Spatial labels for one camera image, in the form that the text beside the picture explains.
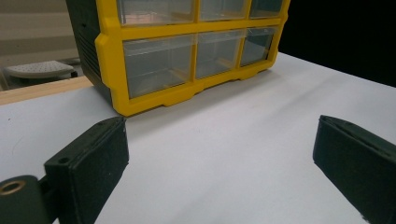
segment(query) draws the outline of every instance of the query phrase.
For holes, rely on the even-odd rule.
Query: black side panel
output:
[[[111,93],[103,84],[96,53],[95,39],[100,26],[95,0],[66,0],[70,21],[84,75],[111,104]]]
[[[93,224],[128,162],[124,118],[93,125],[46,161],[49,184],[60,192],[60,222]]]
[[[396,223],[396,146],[353,123],[321,116],[314,161],[371,224]]]

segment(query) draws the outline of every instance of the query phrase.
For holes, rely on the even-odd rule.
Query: white tabletop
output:
[[[128,118],[130,164],[96,223],[366,223],[313,163],[318,118],[396,144],[395,96],[279,53],[253,78]],[[47,159],[116,115],[94,88],[0,106],[0,180],[42,177]]]

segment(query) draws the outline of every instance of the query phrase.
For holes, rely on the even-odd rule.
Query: plastic drawer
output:
[[[267,59],[275,27],[249,28],[242,51],[241,66]]]
[[[270,18],[279,16],[283,0],[252,0],[250,18]]]
[[[210,77],[233,69],[244,36],[245,30],[198,34],[196,77]]]
[[[290,0],[66,0],[84,75],[123,116],[276,61]]]
[[[247,0],[201,0],[201,21],[244,19]]]
[[[194,35],[125,41],[129,97],[185,83],[191,76]]]
[[[118,0],[122,25],[192,22],[193,6],[193,0]]]

